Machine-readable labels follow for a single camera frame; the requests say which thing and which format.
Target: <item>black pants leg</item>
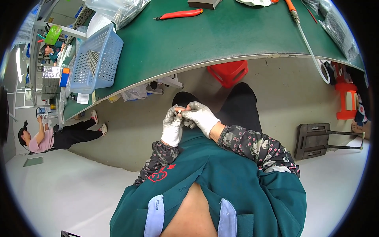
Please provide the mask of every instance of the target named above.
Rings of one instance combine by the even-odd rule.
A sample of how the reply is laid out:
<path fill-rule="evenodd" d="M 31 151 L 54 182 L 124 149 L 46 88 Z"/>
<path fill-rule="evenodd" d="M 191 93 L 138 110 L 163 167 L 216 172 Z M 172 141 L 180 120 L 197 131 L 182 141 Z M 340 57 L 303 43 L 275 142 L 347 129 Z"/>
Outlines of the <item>black pants leg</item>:
<path fill-rule="evenodd" d="M 78 122 L 74 125 L 70 125 L 70 126 L 65 126 L 64 129 L 69 129 L 69 130 L 87 130 L 89 129 L 90 127 L 92 127 L 93 125 L 95 125 L 95 120 L 93 119 L 89 119 L 87 121 L 81 121 L 81 122 Z"/>
<path fill-rule="evenodd" d="M 189 92 L 181 91 L 177 93 L 172 100 L 172 106 L 178 104 L 178 106 L 187 107 L 190 102 L 199 101 L 199 99 Z"/>
<path fill-rule="evenodd" d="M 86 130 L 95 124 L 93 119 L 66 126 L 60 133 L 54 135 L 54 148 L 69 149 L 79 142 L 86 142 L 98 139 L 103 135 L 101 131 Z"/>
<path fill-rule="evenodd" d="M 177 93 L 172 105 L 186 107 L 192 101 L 199 101 L 191 93 L 181 91 Z M 248 84 L 240 82 L 235 85 L 226 98 L 220 111 L 215 116 L 225 125 L 240 125 L 244 128 L 262 132 L 257 110 L 257 97 Z"/>

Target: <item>light blue collar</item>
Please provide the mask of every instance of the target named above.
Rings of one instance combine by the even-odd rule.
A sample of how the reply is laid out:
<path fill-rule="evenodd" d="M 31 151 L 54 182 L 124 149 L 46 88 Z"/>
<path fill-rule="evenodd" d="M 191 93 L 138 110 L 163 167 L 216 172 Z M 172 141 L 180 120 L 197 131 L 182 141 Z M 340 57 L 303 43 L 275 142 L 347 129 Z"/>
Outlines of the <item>light blue collar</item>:
<path fill-rule="evenodd" d="M 163 195 L 150 199 L 147 212 L 144 237 L 158 237 L 162 233 L 164 221 Z M 217 229 L 218 237 L 237 236 L 237 214 L 233 205 L 226 199 L 221 200 L 220 221 Z"/>

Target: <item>green uniform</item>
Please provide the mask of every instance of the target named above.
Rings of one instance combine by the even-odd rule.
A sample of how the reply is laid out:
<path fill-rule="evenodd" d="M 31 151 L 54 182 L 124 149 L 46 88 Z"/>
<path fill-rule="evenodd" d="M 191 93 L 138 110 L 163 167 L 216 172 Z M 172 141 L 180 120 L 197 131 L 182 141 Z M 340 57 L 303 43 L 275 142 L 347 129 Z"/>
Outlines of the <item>green uniform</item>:
<path fill-rule="evenodd" d="M 220 148 L 199 129 L 185 131 L 179 146 L 184 151 L 173 163 L 141 185 L 125 189 L 110 221 L 112 237 L 158 237 L 194 182 L 208 200 L 219 237 L 300 236 L 306 194 L 295 173 L 265 173 L 253 160 Z M 153 211 L 161 213 L 154 216 Z"/>
<path fill-rule="evenodd" d="M 62 48 L 62 44 L 63 44 L 63 41 L 57 41 L 54 44 L 54 46 L 51 47 L 54 53 L 50 53 L 49 58 L 53 61 L 53 63 L 56 63 L 56 60 L 58 58 L 58 53 L 61 51 L 61 48 Z"/>

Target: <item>floral sleeve cover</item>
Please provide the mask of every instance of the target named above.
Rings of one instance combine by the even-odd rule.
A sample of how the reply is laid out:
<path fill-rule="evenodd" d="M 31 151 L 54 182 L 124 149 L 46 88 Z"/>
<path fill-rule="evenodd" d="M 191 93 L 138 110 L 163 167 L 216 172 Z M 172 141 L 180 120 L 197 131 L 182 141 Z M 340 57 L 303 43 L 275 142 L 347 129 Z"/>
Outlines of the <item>floral sleeve cover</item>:
<path fill-rule="evenodd" d="M 150 159 L 145 162 L 144 167 L 139 172 L 138 178 L 133 185 L 140 185 L 158 169 L 170 165 L 179 155 L 179 149 L 163 144 L 161 141 L 153 143 L 153 152 Z"/>
<path fill-rule="evenodd" d="M 222 131 L 217 145 L 240 156 L 254 161 L 258 169 L 265 171 L 271 166 L 285 166 L 300 177 L 291 154 L 279 141 L 266 134 L 247 130 L 241 126 L 226 126 Z"/>

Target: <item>paper sheet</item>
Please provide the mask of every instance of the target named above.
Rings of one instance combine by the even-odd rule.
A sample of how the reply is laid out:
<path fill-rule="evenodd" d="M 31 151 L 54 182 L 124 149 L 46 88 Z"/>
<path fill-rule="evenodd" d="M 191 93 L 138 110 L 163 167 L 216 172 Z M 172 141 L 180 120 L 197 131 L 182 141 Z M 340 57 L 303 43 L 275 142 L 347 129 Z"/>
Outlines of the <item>paper sheet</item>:
<path fill-rule="evenodd" d="M 85 105 L 87 105 L 88 104 L 88 100 L 89 100 L 89 95 L 88 94 L 78 93 L 78 103 L 79 104 L 85 104 Z"/>

